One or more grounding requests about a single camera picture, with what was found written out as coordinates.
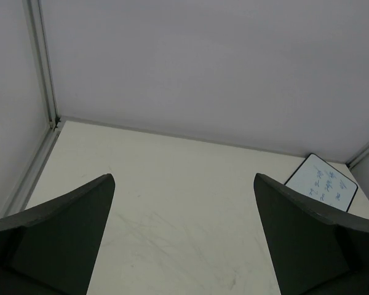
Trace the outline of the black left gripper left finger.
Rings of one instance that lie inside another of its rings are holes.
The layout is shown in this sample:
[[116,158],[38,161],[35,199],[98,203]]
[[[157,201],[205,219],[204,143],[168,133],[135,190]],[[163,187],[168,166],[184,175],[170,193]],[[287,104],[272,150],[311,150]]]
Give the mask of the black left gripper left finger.
[[113,202],[111,174],[0,219],[0,294],[86,294]]

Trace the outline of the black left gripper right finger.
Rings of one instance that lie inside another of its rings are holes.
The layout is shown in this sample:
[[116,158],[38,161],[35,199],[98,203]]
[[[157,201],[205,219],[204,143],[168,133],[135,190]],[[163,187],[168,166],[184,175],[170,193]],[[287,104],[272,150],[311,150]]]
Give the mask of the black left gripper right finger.
[[369,219],[261,173],[253,187],[281,294],[369,294]]

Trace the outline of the small black-framed whiteboard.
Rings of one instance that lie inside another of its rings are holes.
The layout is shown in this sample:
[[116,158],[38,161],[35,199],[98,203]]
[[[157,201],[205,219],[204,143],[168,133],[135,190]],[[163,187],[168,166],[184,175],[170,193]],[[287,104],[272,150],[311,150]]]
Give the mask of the small black-framed whiteboard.
[[358,185],[316,154],[309,154],[285,182],[290,189],[347,212]]

